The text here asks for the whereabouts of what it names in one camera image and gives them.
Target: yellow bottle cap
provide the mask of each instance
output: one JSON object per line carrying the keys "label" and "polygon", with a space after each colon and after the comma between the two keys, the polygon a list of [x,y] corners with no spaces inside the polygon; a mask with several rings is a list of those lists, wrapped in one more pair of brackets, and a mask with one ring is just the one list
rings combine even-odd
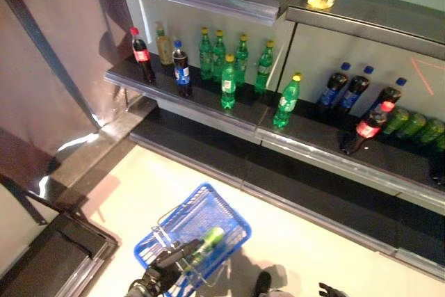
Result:
{"label": "yellow bottle cap", "polygon": [[303,78],[303,75],[299,72],[295,72],[295,74],[292,77],[293,81],[301,81],[301,79]]}

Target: pink line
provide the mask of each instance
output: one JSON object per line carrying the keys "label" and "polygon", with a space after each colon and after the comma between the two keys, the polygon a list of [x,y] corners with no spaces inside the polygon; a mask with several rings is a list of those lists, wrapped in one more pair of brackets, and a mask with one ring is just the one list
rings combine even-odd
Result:
{"label": "pink line", "polygon": [[416,70],[416,72],[419,75],[420,79],[422,79],[423,83],[425,84],[425,87],[428,90],[428,92],[431,95],[434,95],[434,92],[432,91],[430,85],[428,84],[428,82],[426,81],[425,77],[423,76],[422,71],[419,69],[419,66],[417,66],[417,63],[414,60],[414,58],[411,58],[411,63],[412,63],[412,66],[414,66],[414,69]]}

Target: blue bottle cap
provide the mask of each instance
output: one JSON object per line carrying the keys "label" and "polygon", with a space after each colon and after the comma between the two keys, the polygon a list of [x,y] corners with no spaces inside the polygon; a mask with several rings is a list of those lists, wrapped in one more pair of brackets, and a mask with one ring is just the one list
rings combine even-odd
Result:
{"label": "blue bottle cap", "polygon": [[374,71],[374,68],[372,66],[369,66],[369,65],[366,66],[364,68],[364,70],[363,70],[363,72],[366,73],[366,74],[371,74],[371,73],[373,73],[373,71]]}
{"label": "blue bottle cap", "polygon": [[347,63],[347,62],[341,64],[341,69],[345,70],[345,71],[348,71],[350,69],[350,64]]}
{"label": "blue bottle cap", "polygon": [[407,80],[405,78],[400,77],[399,79],[396,80],[396,85],[404,86],[406,84],[406,81]]}

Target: bottle label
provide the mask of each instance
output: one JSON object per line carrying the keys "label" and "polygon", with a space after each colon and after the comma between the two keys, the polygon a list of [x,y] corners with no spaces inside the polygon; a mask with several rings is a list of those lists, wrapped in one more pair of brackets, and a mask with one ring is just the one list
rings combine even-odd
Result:
{"label": "bottle label", "polygon": [[371,137],[374,137],[376,133],[378,133],[380,128],[370,127],[367,125],[367,123],[364,120],[362,120],[357,125],[357,128],[355,128],[355,130],[361,137],[371,138]]}
{"label": "bottle label", "polygon": [[347,90],[345,95],[341,98],[340,106],[342,106],[343,108],[352,108],[359,97],[360,94],[355,94],[352,93],[350,90]]}
{"label": "bottle label", "polygon": [[190,83],[190,76],[188,75],[188,67],[185,69],[175,67],[175,77],[178,85],[187,85]]}
{"label": "bottle label", "polygon": [[148,53],[148,50],[142,50],[142,51],[133,51],[134,53],[134,58],[136,58],[136,60],[138,62],[146,62],[150,60],[150,54]]}
{"label": "bottle label", "polygon": [[232,80],[222,80],[221,81],[221,90],[224,93],[233,93],[235,92],[235,83]]}
{"label": "bottle label", "polygon": [[288,100],[285,97],[281,97],[280,110],[286,111],[286,112],[291,112],[295,108],[296,104],[297,104],[297,100]]}
{"label": "bottle label", "polygon": [[330,88],[326,88],[321,95],[319,102],[324,106],[330,106],[338,94],[338,90],[331,90]]}

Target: blue label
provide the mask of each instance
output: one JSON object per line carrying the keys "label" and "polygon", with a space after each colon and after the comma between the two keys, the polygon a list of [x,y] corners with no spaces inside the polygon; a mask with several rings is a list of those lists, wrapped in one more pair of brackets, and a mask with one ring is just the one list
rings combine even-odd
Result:
{"label": "blue label", "polygon": [[345,95],[341,98],[340,106],[343,108],[352,108],[359,97],[360,94],[352,93],[347,90]]}
{"label": "blue label", "polygon": [[329,88],[326,88],[318,102],[324,106],[330,106],[338,94],[338,90],[331,90]]}

